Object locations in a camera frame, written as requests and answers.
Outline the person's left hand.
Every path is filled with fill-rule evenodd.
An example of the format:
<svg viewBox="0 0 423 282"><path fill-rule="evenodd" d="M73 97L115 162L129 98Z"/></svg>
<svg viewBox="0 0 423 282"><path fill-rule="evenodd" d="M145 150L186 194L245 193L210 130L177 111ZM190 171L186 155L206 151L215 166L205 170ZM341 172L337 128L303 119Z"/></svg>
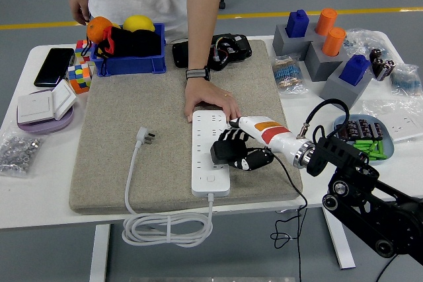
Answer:
<svg viewBox="0 0 423 282"><path fill-rule="evenodd" d="M227 121L241 117L239 105L231 92L223 90L203 78L187 80L185 87L184 114L192 122L194 108L201 102L220 107Z"/></svg>

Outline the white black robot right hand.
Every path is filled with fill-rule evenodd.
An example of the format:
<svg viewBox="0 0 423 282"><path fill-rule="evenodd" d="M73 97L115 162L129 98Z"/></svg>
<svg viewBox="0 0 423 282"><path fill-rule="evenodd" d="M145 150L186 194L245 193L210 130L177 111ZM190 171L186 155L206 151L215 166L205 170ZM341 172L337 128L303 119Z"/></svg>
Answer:
<svg viewBox="0 0 423 282"><path fill-rule="evenodd" d="M288 128L265 116L240 117L210 149L215 164L228 164L240 170L256 170L270 164L276 153L283 154L296 168L307 166L306 152L313 146L308 139L298 139Z"/></svg>

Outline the person's right hand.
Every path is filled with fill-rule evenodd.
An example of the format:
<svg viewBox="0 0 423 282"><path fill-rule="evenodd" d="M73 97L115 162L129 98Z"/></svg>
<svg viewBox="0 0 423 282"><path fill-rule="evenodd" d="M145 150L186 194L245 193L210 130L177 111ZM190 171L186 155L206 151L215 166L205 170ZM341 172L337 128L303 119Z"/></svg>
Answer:
<svg viewBox="0 0 423 282"><path fill-rule="evenodd" d="M73 19L85 26L90 20L88 0L69 0L69 6Z"/></svg>

